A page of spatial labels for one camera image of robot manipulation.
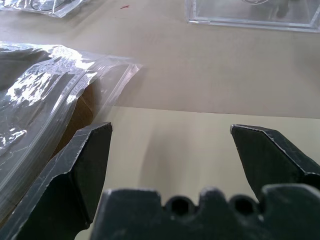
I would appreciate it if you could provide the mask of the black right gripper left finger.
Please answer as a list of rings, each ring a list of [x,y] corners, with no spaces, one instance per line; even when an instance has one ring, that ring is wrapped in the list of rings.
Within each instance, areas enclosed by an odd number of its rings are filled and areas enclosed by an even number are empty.
[[[4,226],[2,240],[73,240],[94,220],[105,182],[113,126],[77,130],[45,166]]]

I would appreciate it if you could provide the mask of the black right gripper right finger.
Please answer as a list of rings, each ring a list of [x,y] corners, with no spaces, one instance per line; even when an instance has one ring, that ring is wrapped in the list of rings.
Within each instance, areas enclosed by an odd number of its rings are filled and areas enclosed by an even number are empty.
[[[320,187],[320,166],[275,129],[233,124],[230,127],[246,179],[256,198],[265,185]]]

